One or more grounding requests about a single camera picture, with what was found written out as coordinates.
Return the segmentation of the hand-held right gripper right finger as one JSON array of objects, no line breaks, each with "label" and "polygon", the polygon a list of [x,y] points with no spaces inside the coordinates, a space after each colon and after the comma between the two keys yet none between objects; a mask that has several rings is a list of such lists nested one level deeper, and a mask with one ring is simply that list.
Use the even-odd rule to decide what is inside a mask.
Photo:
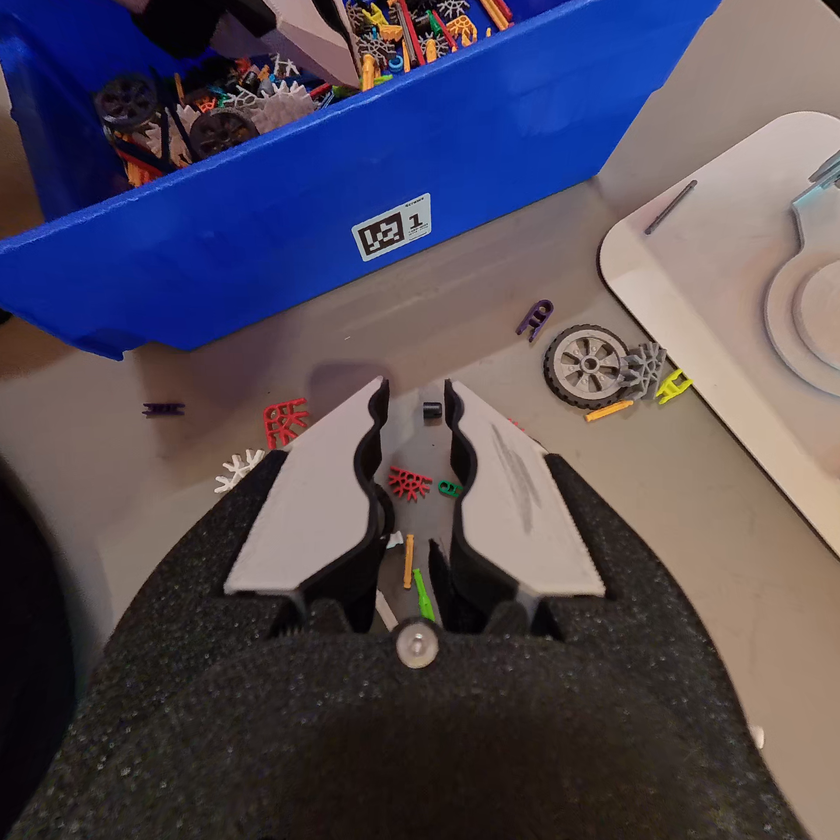
[{"label": "hand-held right gripper right finger", "polygon": [[462,484],[450,573],[463,597],[604,597],[549,452],[460,381],[444,384],[450,463]]}]

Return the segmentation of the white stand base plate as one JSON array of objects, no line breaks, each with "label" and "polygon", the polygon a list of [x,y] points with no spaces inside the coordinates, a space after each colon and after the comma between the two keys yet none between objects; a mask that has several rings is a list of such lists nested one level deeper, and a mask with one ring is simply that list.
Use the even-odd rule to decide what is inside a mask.
[{"label": "white stand base plate", "polygon": [[616,223],[598,254],[606,285],[835,553],[838,146],[837,117],[785,114]]}]

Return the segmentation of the grey thin toy rod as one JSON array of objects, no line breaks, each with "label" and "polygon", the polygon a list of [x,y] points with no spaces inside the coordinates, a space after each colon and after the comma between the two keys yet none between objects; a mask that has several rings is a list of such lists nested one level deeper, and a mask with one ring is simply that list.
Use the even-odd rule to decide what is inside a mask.
[{"label": "grey thin toy rod", "polygon": [[644,235],[650,236],[670,215],[676,207],[696,188],[698,182],[696,179],[691,180],[682,189],[674,195],[669,203],[658,213],[654,220],[645,228]]}]

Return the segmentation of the grey toy wheel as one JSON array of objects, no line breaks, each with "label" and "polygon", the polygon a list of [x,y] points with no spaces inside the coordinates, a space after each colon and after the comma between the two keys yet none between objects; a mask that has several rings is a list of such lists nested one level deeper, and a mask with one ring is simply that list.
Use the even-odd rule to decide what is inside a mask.
[{"label": "grey toy wheel", "polygon": [[542,360],[542,374],[562,402],[585,411],[622,401],[628,348],[614,332],[592,324],[561,331]]}]

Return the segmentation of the small red toy connector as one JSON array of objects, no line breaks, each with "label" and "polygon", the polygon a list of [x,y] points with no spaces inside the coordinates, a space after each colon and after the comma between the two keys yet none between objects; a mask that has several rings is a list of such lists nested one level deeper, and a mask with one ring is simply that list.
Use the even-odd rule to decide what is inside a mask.
[{"label": "small red toy connector", "polygon": [[399,499],[419,501],[431,490],[431,477],[401,467],[391,466],[388,472],[388,487]]}]

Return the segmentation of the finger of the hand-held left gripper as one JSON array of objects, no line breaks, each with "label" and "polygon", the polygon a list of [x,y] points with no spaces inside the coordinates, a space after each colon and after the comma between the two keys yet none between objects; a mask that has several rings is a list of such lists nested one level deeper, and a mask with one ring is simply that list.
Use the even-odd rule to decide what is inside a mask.
[{"label": "finger of the hand-held left gripper", "polygon": [[347,13],[347,10],[344,5],[344,1],[333,1],[333,5],[339,15],[340,22],[344,29],[345,39],[350,48],[351,55],[353,57],[353,62],[355,64],[356,69],[361,68],[361,57],[360,51],[356,40],[356,35],[354,33],[354,28],[352,26],[350,17]]},{"label": "finger of the hand-held left gripper", "polygon": [[266,1],[276,14],[275,30],[264,39],[285,57],[336,86],[359,89],[356,69],[333,1]]}]

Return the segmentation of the pile of colourful toy pieces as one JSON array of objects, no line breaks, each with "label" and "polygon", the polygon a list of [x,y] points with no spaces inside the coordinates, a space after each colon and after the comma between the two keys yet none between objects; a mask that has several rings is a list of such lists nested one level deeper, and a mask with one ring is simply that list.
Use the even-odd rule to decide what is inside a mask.
[{"label": "pile of colourful toy pieces", "polygon": [[147,185],[474,45],[480,32],[469,14],[473,4],[344,2],[360,51],[359,89],[333,85],[285,57],[264,39],[274,30],[256,38],[224,22],[198,57],[174,58],[160,48],[197,60],[185,74],[165,80],[154,69],[124,73],[93,96],[93,105],[129,184]]}]

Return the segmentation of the red fan toy connector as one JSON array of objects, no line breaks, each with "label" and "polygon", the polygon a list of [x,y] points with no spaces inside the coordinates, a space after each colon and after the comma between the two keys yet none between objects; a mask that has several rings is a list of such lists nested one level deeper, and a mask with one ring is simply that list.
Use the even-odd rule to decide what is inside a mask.
[{"label": "red fan toy connector", "polygon": [[263,412],[266,441],[270,450],[283,448],[308,428],[308,401],[299,397],[267,405]]}]

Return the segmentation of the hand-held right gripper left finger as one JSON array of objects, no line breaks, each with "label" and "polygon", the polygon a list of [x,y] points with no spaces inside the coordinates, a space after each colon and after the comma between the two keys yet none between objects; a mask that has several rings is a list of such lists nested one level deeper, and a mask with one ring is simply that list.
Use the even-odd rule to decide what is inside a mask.
[{"label": "hand-held right gripper left finger", "polygon": [[375,586],[382,560],[375,474],[389,399],[389,381],[375,377],[280,451],[226,594],[363,594]]}]

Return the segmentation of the grey snowflake toy connector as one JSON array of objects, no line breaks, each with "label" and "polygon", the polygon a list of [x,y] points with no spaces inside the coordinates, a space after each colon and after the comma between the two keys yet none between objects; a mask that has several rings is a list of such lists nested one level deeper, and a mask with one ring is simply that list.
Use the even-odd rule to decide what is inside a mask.
[{"label": "grey snowflake toy connector", "polygon": [[651,401],[662,381],[667,350],[656,342],[640,343],[629,350],[621,361],[621,400],[623,402]]}]

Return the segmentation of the blue plastic bin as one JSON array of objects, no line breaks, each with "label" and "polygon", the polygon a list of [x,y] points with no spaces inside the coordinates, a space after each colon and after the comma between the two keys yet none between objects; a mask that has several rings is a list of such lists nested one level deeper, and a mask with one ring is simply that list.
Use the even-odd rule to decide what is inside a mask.
[{"label": "blue plastic bin", "polygon": [[510,2],[430,67],[131,188],[92,96],[184,72],[114,2],[2,2],[45,222],[2,240],[2,310],[120,361],[193,350],[599,172],[719,2]]}]

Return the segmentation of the white snowflake toy connector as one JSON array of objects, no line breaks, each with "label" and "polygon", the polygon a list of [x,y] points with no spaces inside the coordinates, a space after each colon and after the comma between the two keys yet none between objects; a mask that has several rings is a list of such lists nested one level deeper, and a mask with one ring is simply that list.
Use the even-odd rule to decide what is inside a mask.
[{"label": "white snowflake toy connector", "polygon": [[226,470],[225,475],[215,477],[217,485],[213,492],[222,495],[234,489],[243,478],[246,478],[257,467],[265,456],[266,451],[264,449],[247,449],[244,457],[233,454],[228,462],[223,463]]}]

